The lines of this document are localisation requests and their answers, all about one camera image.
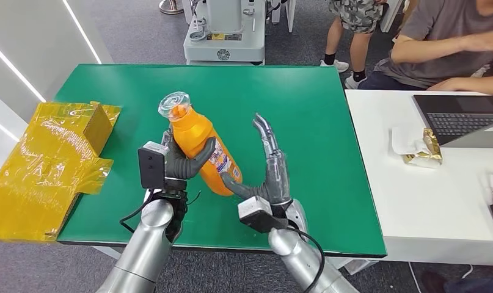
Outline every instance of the robotic arm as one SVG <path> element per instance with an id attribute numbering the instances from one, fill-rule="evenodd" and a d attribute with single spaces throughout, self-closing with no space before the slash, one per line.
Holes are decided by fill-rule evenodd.
<path id="1" fill-rule="evenodd" d="M 239 220 L 255 231 L 269 233 L 269 246 L 304 292 L 359 293 L 327 262 L 317 242 L 320 252 L 307 243 L 306 238 L 312 238 L 307 234 L 302 205 L 290 195 L 285 155 L 263 117 L 255 114 L 253 124 L 259 131 L 266 155 L 264 183 L 250 187 L 235 182 L 226 173 L 221 175 L 225 186 L 245 199 L 238 205 Z"/>
<path id="2" fill-rule="evenodd" d="M 359 293 L 327 262 L 323 252 L 318 251 L 318 243 L 318 250 L 307 243 L 310 236 L 304 209 L 291 198 L 285 155 L 264 118 L 256 114 L 254 126 L 266 154 L 265 182 L 250 187 L 235 182 L 226 173 L 221 176 L 227 188 L 244 199 L 238 205 L 240 221 L 260 233 L 269 233 L 271 249 L 304 292 Z M 140 224 L 97 293 L 154 291 L 172 244 L 181 233 L 187 212 L 186 180 L 197 174 L 214 146 L 215 138 L 208 139 L 201 153 L 190 160 L 166 131 L 161 145 L 150 142 L 139 150 L 142 186 L 150 194 L 134 213 L 142 210 Z"/>
<path id="3" fill-rule="evenodd" d="M 121 220 L 133 236 L 97 293 L 154 292 L 188 210 L 186 180 L 210 158 L 215 144 L 215 137 L 208 139 L 203 150 L 188 159 L 166 131 L 161 145 L 148 142 L 139 149 L 142 187 L 149 196 L 136 212 Z M 124 220 L 140 211 L 140 223 L 133 231 Z"/>

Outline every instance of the plastic bottle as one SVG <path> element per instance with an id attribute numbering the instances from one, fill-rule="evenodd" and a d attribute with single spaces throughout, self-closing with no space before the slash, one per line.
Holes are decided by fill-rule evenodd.
<path id="1" fill-rule="evenodd" d="M 169 119 L 174 140 L 188 158 L 192 159 L 203 149 L 207 138 L 216 137 L 216 149 L 199 173 L 213 192 L 223 196 L 232 195 L 219 174 L 228 172 L 232 178 L 241 183 L 243 181 L 241 170 L 217 134 L 212 122 L 192 108 L 189 95 L 184 92 L 167 95 L 160 102 L 158 112 Z"/>

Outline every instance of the dark pants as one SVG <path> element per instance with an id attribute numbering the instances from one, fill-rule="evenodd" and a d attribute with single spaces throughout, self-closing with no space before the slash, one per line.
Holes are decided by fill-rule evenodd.
<path id="1" fill-rule="evenodd" d="M 380 71 L 374 71 L 368 76 L 366 81 L 359 84 L 360 90 L 425 90 L 421 87 L 402 84 L 390 76 L 386 76 Z"/>
<path id="2" fill-rule="evenodd" d="M 446 293 L 493 293 L 491 279 L 461 279 L 444 285 Z"/>

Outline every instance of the yellow plastic bag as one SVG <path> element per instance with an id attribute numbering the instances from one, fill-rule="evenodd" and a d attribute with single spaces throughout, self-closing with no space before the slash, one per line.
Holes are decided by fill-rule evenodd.
<path id="1" fill-rule="evenodd" d="M 120 108 L 41 103 L 0 169 L 0 241 L 54 241 L 79 193 L 96 194 Z"/>

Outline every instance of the gray carpet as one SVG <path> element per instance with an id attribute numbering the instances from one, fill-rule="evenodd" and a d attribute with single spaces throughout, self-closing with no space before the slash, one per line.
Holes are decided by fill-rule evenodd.
<path id="1" fill-rule="evenodd" d="M 158 1 L 83 0 L 116 63 L 185 63 L 182 15 L 162 15 Z M 294 31 L 288 33 L 282 13 L 279 25 L 268 26 L 266 63 L 318 65 L 323 57 L 331 14 L 325 0 L 298 0 Z M 367 70 L 384 58 L 395 33 L 376 33 Z M 346 33 L 338 49 L 349 60 Z M 0 243 L 0 293 L 94 292 L 115 261 L 91 247 Z M 413 264 L 419 277 L 425 270 L 459 279 L 469 266 Z M 470 277 L 493 276 L 493 267 L 476 267 Z M 415 293 L 405 262 L 380 262 L 354 276 L 346 276 L 361 293 Z M 258 293 L 300 292 L 274 255 L 174 251 L 162 273 L 159 292 Z"/>

